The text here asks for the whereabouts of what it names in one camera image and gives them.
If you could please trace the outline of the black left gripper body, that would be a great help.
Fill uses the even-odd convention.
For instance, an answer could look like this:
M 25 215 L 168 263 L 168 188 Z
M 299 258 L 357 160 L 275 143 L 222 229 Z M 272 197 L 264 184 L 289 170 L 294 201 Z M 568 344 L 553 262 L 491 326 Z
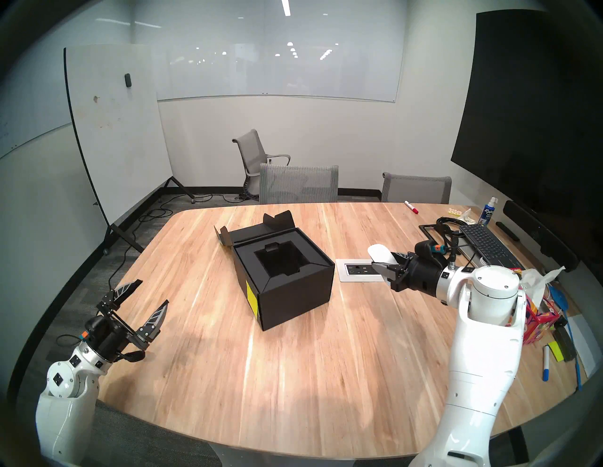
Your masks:
M 138 347 L 142 342 L 137 338 L 137 330 L 127 325 L 116 312 L 101 314 L 98 311 L 85 323 L 85 342 L 109 363 L 120 360 L 139 362 L 145 358 L 147 349 Z

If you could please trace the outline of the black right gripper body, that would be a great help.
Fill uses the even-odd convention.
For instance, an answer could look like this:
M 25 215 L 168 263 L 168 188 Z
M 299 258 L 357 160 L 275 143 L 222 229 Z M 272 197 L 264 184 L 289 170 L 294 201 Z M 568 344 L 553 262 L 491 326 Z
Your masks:
M 390 282 L 391 290 L 401 292 L 406 289 L 416 290 L 426 295 L 436 295 L 437 284 L 447 260 L 443 254 L 432 257 L 417 255 L 409 265 L 402 265 L 402 274 L 395 282 Z

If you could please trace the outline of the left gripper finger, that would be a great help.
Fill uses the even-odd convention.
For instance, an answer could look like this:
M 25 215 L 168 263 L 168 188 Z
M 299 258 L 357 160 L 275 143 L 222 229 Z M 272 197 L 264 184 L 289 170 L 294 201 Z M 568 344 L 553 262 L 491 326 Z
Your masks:
M 137 330 L 137 338 L 142 342 L 140 349 L 147 349 L 150 343 L 159 335 L 161 326 L 167 314 L 169 300 L 165 300 Z
M 97 304 L 97 309 L 101 314 L 112 314 L 119 310 L 121 304 L 134 294 L 135 290 L 143 283 L 142 280 L 135 280 L 124 284 L 117 289 L 111 289 L 101 301 Z

